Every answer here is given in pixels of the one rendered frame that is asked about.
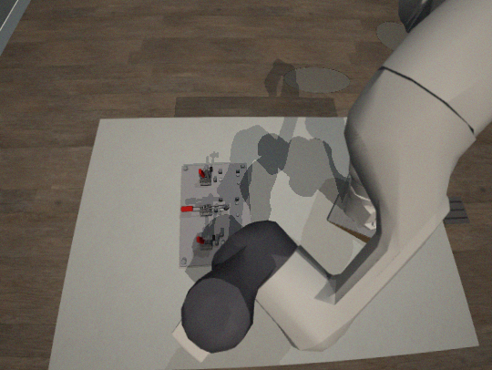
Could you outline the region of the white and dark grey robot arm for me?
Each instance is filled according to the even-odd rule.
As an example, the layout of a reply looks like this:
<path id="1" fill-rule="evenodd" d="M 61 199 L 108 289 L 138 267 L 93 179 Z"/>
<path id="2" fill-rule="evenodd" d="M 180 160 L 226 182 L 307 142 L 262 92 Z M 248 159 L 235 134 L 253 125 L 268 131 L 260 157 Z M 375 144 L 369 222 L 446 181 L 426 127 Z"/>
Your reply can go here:
<path id="1" fill-rule="evenodd" d="M 398 14 L 410 35 L 365 85 L 343 133 L 344 212 L 377 233 L 336 275 L 276 221 L 233 233 L 172 332 L 199 363 L 242 341 L 255 300 L 292 347 L 333 346 L 450 212 L 450 176 L 492 121 L 492 0 L 398 0 Z"/>

